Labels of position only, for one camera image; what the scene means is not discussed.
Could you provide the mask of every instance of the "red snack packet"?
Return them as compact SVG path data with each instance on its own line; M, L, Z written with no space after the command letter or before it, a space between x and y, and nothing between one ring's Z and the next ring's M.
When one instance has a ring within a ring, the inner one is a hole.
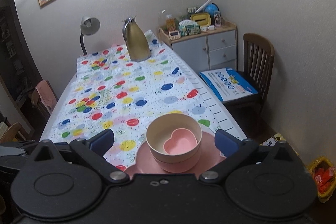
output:
M330 167L326 170L326 172L321 175L321 182L320 185L326 184L334 175L333 169L330 169Z
M318 170L315 170L314 177L317 177L318 175L322 176L324 173L324 168L319 168Z
M326 192L326 190L328 190L329 186L331 185L331 182L328 181L326 184L322 185L319 187L319 192L321 194L323 194L324 192Z

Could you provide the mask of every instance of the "white wall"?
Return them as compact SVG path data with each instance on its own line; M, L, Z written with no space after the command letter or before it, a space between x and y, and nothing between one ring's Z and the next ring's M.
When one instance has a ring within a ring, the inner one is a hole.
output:
M63 92L76 72L81 47L80 22L83 15L100 19L101 28L85 37L88 52L103 50L113 42L122 43L122 20L137 15L143 31L158 25L159 11L186 9L206 0L56 0L40 8L38 0L15 0L27 45L42 78L49 80L56 94Z
M267 37L276 50L264 117L308 163L336 162L336 0L214 0L243 34Z

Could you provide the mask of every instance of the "lamp shade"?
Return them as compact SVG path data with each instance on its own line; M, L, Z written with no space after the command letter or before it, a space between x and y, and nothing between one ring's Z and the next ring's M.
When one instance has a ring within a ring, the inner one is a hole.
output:
M83 17L81 22L81 32L83 35L93 35L98 32L100 22L95 17Z

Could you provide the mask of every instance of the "globe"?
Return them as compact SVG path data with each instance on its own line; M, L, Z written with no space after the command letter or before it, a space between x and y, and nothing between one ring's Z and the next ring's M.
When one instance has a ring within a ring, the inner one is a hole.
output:
M211 24L212 25L215 25L215 16L214 16L214 11L219 11L219 8L218 6L213 3L213 4L209 4L205 10L204 10L206 13L210 14L210 17L211 17Z

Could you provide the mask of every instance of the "small alarm clock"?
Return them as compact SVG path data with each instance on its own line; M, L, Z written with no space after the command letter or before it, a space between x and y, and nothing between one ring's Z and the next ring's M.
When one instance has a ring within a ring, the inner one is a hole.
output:
M169 38L170 40L178 40L181 38L180 31L171 31L169 32Z

